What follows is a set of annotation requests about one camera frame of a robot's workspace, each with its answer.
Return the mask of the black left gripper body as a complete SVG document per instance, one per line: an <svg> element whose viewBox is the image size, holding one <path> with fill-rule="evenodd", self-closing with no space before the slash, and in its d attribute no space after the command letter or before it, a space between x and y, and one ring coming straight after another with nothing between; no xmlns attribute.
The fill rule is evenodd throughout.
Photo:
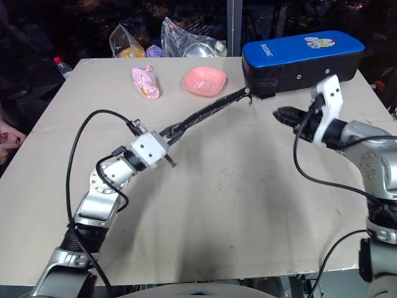
<svg viewBox="0 0 397 298"><path fill-rule="evenodd" d="M171 165L172 168L175 168L177 166L177 163L168 155L169 151L169 145L167 144L167 141L163 139L163 137L160 135L159 132L153 130L151 132L155 139L161 144L161 146L165 149L165 154L163 158Z"/></svg>

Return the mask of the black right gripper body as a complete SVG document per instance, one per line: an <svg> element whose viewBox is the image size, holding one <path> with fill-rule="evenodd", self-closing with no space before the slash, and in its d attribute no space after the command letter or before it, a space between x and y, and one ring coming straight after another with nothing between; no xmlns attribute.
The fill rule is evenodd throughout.
<svg viewBox="0 0 397 298"><path fill-rule="evenodd" d="M307 142L313 142L315 132L322 118L322 107L324 106L324 97L316 96L309 106L308 111L304 114L303 120L294 128L294 134Z"/></svg>

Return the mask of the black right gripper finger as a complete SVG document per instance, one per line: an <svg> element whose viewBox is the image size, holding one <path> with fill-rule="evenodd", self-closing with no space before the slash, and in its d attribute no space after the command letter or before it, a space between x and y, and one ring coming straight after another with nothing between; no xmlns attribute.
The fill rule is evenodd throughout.
<svg viewBox="0 0 397 298"><path fill-rule="evenodd" d="M295 107L285 106L273 111L272 115L277 120L302 120L306 112Z"/></svg>
<svg viewBox="0 0 397 298"><path fill-rule="evenodd" d="M302 117L284 117L282 115L276 115L276 120L281 124L287 125L289 127L295 128L302 123Z"/></svg>

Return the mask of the bystander bare hand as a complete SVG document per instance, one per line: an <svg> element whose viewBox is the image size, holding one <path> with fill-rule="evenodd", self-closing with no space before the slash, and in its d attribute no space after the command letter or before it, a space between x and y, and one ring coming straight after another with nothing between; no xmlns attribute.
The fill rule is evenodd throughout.
<svg viewBox="0 0 397 298"><path fill-rule="evenodd" d="M3 165L13 149L19 148L26 139L26 135L14 127L1 121L1 165Z"/></svg>

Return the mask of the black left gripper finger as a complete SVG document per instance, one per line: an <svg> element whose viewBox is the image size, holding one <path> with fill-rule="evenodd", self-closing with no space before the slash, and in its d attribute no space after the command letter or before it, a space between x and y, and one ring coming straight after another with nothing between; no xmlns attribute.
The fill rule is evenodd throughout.
<svg viewBox="0 0 397 298"><path fill-rule="evenodd" d="M185 134L186 129L182 130L169 130L166 132L166 138L168 138L167 144L169 146L172 146L176 142L179 141L179 139Z"/></svg>
<svg viewBox="0 0 397 298"><path fill-rule="evenodd" d="M182 130L182 129L186 129L185 125L181 122L178 124L173 124L170 125L168 127L166 127L165 129L163 129L162 131L160 131L160 135L164 138L166 138L166 132L169 130Z"/></svg>

